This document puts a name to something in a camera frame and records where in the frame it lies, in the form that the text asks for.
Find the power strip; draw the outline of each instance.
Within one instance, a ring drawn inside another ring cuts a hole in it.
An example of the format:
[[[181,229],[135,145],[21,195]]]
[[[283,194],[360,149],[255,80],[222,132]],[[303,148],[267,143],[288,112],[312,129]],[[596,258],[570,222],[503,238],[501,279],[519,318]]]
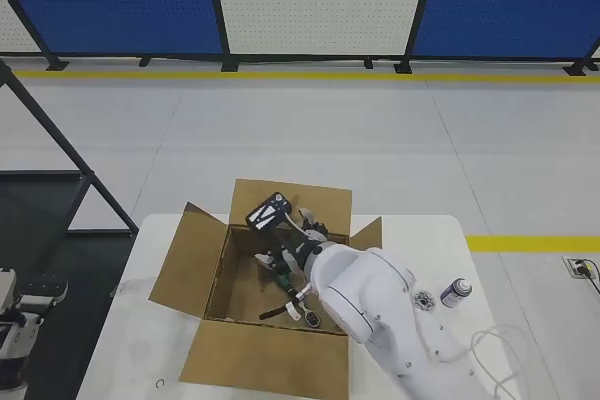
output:
[[[587,279],[584,274],[578,272],[578,267],[582,265],[586,266],[589,272],[591,272],[591,279],[596,279],[596,272],[582,258],[563,256],[562,261],[564,261],[564,266],[567,267],[567,271],[569,271],[569,275],[573,279]]]

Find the spray can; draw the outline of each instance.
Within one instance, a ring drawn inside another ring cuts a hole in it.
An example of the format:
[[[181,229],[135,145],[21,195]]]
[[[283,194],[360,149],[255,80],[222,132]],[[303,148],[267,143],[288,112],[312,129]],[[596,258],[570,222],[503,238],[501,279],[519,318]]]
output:
[[[471,294],[471,285],[464,278],[458,278],[451,282],[440,295],[440,302],[449,308],[453,308]]]

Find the yellow floor line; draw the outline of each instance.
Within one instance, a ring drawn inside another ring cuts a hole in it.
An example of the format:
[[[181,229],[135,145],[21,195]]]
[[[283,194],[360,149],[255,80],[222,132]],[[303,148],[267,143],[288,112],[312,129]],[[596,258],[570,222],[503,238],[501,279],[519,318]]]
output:
[[[467,236],[483,253],[600,253],[600,236]]]
[[[530,84],[600,84],[600,76],[472,75],[472,74],[380,74],[354,72],[214,72],[214,71],[14,71],[20,78],[56,79],[287,79],[362,80],[411,82],[481,82]]]

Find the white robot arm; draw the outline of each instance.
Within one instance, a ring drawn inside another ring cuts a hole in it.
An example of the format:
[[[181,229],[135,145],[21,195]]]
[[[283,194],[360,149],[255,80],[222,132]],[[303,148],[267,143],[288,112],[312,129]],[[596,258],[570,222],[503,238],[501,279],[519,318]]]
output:
[[[0,400],[22,400],[23,371],[44,319],[67,294],[66,281],[41,275],[14,297],[16,272],[0,269]]]
[[[415,289],[413,274],[391,254],[330,242],[318,248],[304,270],[312,290],[409,398],[493,398],[471,361],[456,359],[465,348],[431,312],[433,297]]]
[[[274,193],[246,217],[247,224],[282,245],[269,252],[269,268],[304,274],[303,289],[283,307],[261,319],[294,310],[311,291],[329,316],[351,338],[364,344],[378,365],[412,400],[493,399],[474,373],[457,338],[433,314],[435,298],[416,289],[414,275],[390,253],[378,248],[358,251],[330,242],[324,225],[308,210],[299,210],[302,227],[290,218],[290,203]],[[293,245],[277,226],[298,231]]]

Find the blue wall panel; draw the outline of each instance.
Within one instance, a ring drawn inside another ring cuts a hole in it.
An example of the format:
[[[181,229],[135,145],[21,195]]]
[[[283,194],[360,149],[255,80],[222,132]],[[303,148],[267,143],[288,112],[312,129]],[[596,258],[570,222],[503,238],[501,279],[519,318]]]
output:
[[[428,0],[415,56],[582,57],[600,0]]]
[[[20,0],[52,52],[222,53],[211,0]]]

